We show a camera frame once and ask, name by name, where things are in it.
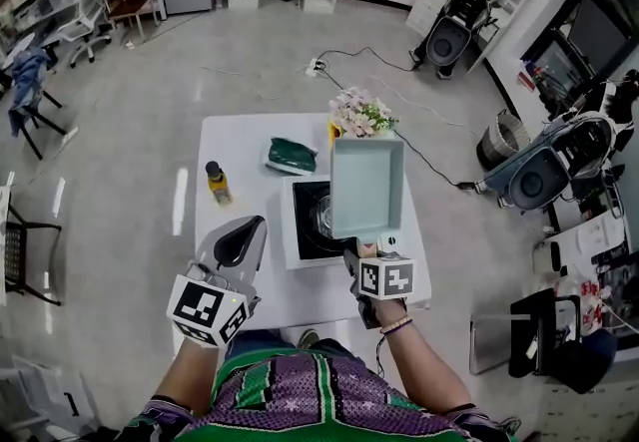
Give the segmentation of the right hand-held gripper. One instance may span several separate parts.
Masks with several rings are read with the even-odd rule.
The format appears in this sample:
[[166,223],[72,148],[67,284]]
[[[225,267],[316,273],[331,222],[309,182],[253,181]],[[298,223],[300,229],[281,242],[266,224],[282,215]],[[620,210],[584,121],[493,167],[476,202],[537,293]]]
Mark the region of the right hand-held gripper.
[[373,302],[405,300],[413,293],[415,260],[396,251],[379,251],[376,257],[359,257],[356,243],[343,251],[343,261],[352,284],[350,292],[358,303],[359,316],[366,329],[381,328]]

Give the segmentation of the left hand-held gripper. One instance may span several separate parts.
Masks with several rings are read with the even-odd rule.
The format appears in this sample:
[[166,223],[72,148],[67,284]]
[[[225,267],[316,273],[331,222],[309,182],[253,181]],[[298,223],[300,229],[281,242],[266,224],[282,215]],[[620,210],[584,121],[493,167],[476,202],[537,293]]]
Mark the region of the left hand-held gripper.
[[[196,258],[208,267],[240,267],[246,273],[260,269],[268,235],[266,219],[247,216],[210,231]],[[186,338],[205,348],[224,348],[253,316],[261,301],[245,281],[203,271],[192,262],[187,273],[175,278],[167,316]]]

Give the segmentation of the white induction cooktop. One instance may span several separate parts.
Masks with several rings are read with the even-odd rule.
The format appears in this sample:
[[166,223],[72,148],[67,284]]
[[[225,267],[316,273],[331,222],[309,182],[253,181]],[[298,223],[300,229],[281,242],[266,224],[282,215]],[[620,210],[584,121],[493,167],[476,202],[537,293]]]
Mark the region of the white induction cooktop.
[[[282,233],[286,268],[298,270],[342,263],[346,238],[333,239],[329,230],[329,176],[285,177],[281,189]],[[381,236],[385,250],[425,263],[410,189],[403,186],[401,229]]]

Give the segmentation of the pale green rectangular tray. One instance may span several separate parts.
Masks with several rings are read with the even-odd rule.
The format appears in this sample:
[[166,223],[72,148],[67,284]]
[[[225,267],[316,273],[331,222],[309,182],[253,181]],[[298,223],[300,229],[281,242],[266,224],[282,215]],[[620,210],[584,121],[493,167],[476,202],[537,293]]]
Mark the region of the pale green rectangular tray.
[[338,138],[330,152],[330,231],[380,251],[402,252],[404,143]]

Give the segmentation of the person's right forearm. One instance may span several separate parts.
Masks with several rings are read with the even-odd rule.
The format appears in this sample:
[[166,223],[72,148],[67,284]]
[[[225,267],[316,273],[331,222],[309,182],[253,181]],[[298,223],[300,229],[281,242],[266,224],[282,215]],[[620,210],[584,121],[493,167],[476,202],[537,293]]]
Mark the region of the person's right forearm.
[[465,384],[426,342],[401,302],[375,300],[373,307],[413,403],[437,414],[471,403]]

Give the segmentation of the person's left forearm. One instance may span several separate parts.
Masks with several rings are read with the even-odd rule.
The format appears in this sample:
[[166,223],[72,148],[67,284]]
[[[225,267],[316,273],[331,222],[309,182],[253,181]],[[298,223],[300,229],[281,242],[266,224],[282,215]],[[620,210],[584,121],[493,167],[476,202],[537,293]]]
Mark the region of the person's left forearm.
[[171,399],[196,416],[205,415],[210,408],[220,356],[219,348],[202,347],[185,338],[155,396]]

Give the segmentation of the yellow oil bottle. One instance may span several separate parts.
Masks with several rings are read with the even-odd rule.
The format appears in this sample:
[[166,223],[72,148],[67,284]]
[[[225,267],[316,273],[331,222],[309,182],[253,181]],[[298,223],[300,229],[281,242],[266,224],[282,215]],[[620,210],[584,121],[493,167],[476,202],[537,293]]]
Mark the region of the yellow oil bottle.
[[233,201],[233,197],[227,177],[221,166],[215,161],[210,161],[206,163],[205,170],[207,174],[208,187],[218,205],[229,205]]

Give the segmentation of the blue jeans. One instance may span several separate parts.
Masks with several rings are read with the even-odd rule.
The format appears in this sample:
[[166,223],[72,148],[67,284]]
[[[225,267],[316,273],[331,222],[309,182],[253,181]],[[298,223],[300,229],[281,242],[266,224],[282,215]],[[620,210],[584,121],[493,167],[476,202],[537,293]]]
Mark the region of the blue jeans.
[[294,349],[295,347],[282,337],[278,329],[247,330],[239,332],[230,341],[225,360],[228,361],[252,351]]

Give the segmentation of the flower arrangement in yellow box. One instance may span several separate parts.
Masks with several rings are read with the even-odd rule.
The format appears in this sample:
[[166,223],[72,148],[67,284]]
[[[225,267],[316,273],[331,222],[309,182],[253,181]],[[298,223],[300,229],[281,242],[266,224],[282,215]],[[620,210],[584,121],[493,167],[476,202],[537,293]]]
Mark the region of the flower arrangement in yellow box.
[[328,105],[332,140],[388,137],[399,123],[384,102],[358,87],[340,90]]

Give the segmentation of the wicker basket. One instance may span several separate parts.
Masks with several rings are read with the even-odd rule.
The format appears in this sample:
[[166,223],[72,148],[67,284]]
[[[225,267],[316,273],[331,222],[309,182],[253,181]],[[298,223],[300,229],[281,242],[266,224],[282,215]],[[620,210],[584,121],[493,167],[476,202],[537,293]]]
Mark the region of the wicker basket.
[[499,112],[476,146],[476,155],[485,171],[492,171],[525,149],[531,139],[523,123],[507,110]]

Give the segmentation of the grey backpack rig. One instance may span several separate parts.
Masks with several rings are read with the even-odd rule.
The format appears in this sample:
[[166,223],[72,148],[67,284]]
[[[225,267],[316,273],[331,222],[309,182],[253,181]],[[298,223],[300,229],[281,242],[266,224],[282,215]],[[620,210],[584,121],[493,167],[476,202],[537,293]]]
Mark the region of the grey backpack rig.
[[426,58],[437,67],[455,62],[491,18],[490,0],[446,0],[442,10],[426,48]]
[[615,123],[601,113],[562,115],[524,150],[488,172],[476,189],[495,192],[503,208],[541,209],[572,181],[596,176],[616,137]]

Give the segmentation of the black folding chair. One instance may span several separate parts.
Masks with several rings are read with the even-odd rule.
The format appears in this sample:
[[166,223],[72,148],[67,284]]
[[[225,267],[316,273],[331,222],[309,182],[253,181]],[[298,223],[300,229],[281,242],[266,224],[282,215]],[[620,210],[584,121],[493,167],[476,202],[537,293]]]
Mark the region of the black folding chair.
[[617,338],[604,329],[581,330],[580,298],[546,288],[512,303],[507,312],[470,318],[469,371],[480,375],[502,365],[513,378],[549,377],[585,394],[613,364]]

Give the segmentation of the wooden stool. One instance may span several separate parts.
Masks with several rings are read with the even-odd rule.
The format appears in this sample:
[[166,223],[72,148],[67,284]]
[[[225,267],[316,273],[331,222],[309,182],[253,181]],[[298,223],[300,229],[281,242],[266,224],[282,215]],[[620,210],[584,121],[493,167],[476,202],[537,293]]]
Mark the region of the wooden stool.
[[156,11],[154,0],[116,0],[108,7],[108,21],[115,25],[119,21],[131,20],[136,23],[142,42],[147,41],[141,17],[151,14],[156,26],[160,24],[160,19]]

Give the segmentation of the white office chair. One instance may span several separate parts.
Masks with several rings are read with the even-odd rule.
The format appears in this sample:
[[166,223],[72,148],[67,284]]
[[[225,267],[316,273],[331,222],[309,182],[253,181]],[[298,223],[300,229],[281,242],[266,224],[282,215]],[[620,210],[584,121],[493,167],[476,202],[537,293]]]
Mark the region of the white office chair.
[[100,30],[100,26],[107,21],[105,0],[78,0],[75,17],[57,29],[58,37],[62,41],[76,44],[76,50],[69,61],[71,69],[76,67],[77,59],[83,53],[93,64],[95,62],[93,47],[100,42],[105,44],[112,42],[111,35]]

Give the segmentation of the round white table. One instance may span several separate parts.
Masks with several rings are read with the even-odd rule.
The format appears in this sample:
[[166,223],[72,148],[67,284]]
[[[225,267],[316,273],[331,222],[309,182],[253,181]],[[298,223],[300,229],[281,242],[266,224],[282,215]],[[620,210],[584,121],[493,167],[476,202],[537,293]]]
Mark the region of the round white table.
[[8,56],[5,58],[2,66],[0,67],[0,70],[5,71],[7,69],[9,69],[13,62],[14,59],[16,58],[16,56],[28,49],[31,44],[33,43],[33,40],[35,39],[35,34],[34,33],[30,33],[28,35],[26,35],[25,37],[23,37],[14,47],[13,49],[9,52]]

